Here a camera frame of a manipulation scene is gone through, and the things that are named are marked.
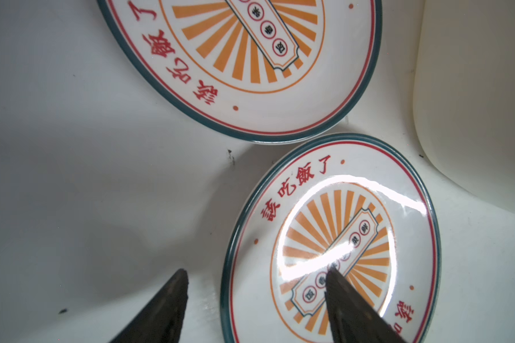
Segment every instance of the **red chinese text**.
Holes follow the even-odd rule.
[[[286,179],[286,181],[284,181],[282,183],[282,187],[278,190],[278,195],[281,196],[281,198],[284,196],[284,195],[287,195],[287,196],[291,196],[292,193],[294,193],[295,191],[295,184],[290,184],[288,182],[290,178]]]
[[[324,163],[324,169],[321,171],[321,174],[325,174],[326,173],[326,161],[328,161],[329,158],[330,158],[330,155],[328,155],[326,157],[323,157],[322,159],[318,160],[319,162]]]
[[[136,5],[130,0],[128,1],[128,5],[132,9],[133,14],[136,16],[137,21],[139,21],[139,15],[142,13],[152,14],[152,19],[155,20],[157,18],[157,12],[150,9],[137,8]]]
[[[397,323],[395,323],[393,327],[389,326],[389,328],[394,329],[398,335],[400,335],[400,333],[403,331],[403,327],[398,325]]]
[[[397,304],[397,310],[398,312],[395,313],[395,316],[400,316],[401,319],[406,319],[406,323],[412,320],[412,317],[410,317],[411,314],[414,314],[412,306],[406,305],[404,302],[399,301]]]
[[[303,168],[298,168],[296,179],[299,180],[300,186],[305,182],[308,182],[310,178],[312,179],[315,177],[315,175],[311,174],[311,166],[309,164],[311,164],[311,162],[308,162]]]
[[[277,209],[281,207],[281,205],[277,205],[276,202],[271,202],[273,199],[269,199],[268,202],[265,203],[265,208],[261,210],[261,217],[267,218],[269,222],[272,222],[273,219],[277,216]]]
[[[204,86],[204,82],[202,80],[199,80],[199,83],[200,86],[198,86],[198,93],[193,93],[199,100],[204,99],[204,102],[210,105],[210,103],[213,103],[213,99],[217,97],[217,89],[213,86]]]
[[[148,35],[149,39],[142,35],[145,42],[151,46],[151,54],[160,55],[164,58],[170,53],[176,53],[168,39],[164,38],[164,31],[158,30],[158,36]]]
[[[179,57],[176,57],[176,59],[174,60],[174,62],[176,63],[176,66],[178,65],[178,63],[181,63],[183,65],[183,67],[180,67],[180,68],[173,68],[173,71],[170,70],[170,68],[166,68],[169,72],[172,73],[172,76],[173,78],[179,78],[181,81],[183,81],[183,83],[187,83],[189,82],[189,80],[191,79],[191,77],[189,75],[187,75],[187,73],[185,73],[186,71],[189,70],[189,67],[187,66],[187,64]]]

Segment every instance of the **white plastic container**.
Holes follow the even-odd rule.
[[[515,0],[427,0],[413,112],[430,161],[515,212]]]

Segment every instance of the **dirt speck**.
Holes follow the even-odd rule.
[[[227,149],[227,153],[229,153],[229,162],[234,167],[235,161],[234,161],[234,156],[231,154],[232,152],[233,152],[232,150]]]

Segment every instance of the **plate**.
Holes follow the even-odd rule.
[[[221,133],[288,143],[322,133],[363,94],[381,0],[98,0],[143,77]]]
[[[373,137],[309,141],[257,185],[223,267],[225,341],[332,342],[330,266],[405,341],[422,341],[439,285],[437,220],[416,171]]]

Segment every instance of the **ceramic plate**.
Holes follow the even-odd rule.
[[[160,94],[248,141],[297,141],[332,127],[363,94],[381,40],[381,0],[98,2]]]
[[[440,243],[418,174],[395,149],[334,134],[289,153],[236,223],[223,268],[226,342],[332,342],[324,279],[335,266],[407,342],[423,339]]]

